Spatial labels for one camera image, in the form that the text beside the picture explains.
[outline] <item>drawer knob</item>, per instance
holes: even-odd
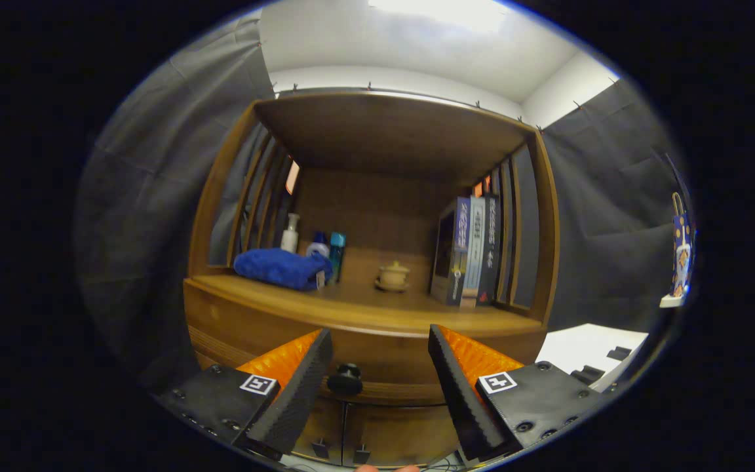
[[[355,364],[340,364],[336,374],[328,378],[328,389],[339,395],[357,395],[363,391],[360,368]]]

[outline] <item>small cup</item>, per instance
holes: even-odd
[[[407,283],[407,274],[410,269],[407,269],[398,261],[393,261],[392,265],[385,265],[380,268],[380,283],[386,286],[402,286]]]

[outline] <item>wooden cabinet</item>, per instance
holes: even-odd
[[[456,450],[459,439],[447,406],[393,407],[349,403],[342,464],[380,468],[426,464]]]
[[[266,134],[256,140],[260,128]],[[521,149],[532,161],[539,207],[539,259],[529,307],[513,299],[521,228],[510,156]],[[244,185],[239,195],[223,198],[238,155],[250,156]],[[300,178],[285,199],[291,161],[300,166]],[[447,307],[428,294],[438,213],[488,176],[503,204],[507,246],[496,302]],[[234,211],[221,207],[222,201]],[[279,208],[279,201],[290,201],[290,207]],[[296,292],[235,274],[235,255],[271,247],[271,232],[280,231],[277,213],[284,211],[301,215],[300,253],[314,230],[347,234],[338,285]],[[212,238],[216,221],[225,227],[221,218],[231,214],[228,237]],[[227,254],[225,263],[213,264],[213,242],[226,239],[228,246],[214,251]],[[393,260],[412,270],[405,293],[374,287],[378,268]],[[201,364],[237,367],[329,328],[334,356],[327,374],[339,364],[360,368],[363,390],[356,397],[340,397],[323,382],[294,454],[387,468],[440,459],[458,440],[427,351],[429,325],[447,326],[524,364],[535,361],[546,335],[558,275],[558,205],[542,137],[490,111],[399,93],[314,93],[254,102],[225,137],[203,188],[188,268],[185,316]],[[313,446],[320,440],[327,458],[324,448]]]

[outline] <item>ceiling light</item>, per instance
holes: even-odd
[[[499,30],[509,11],[494,0],[369,0],[369,6],[387,12],[423,15],[480,32]]]

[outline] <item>sticker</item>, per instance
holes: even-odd
[[[518,386],[518,383],[516,383],[514,379],[505,372],[491,374],[491,376],[480,376],[480,381],[482,382],[482,388],[488,393],[497,393],[504,391],[504,389],[515,388]]]
[[[245,391],[251,391],[252,393],[257,393],[258,395],[266,395],[270,392],[271,389],[273,389],[275,382],[276,379],[255,376],[255,374],[253,374],[252,376],[249,376],[249,379],[246,379],[246,381],[243,382],[241,389],[245,389]]]

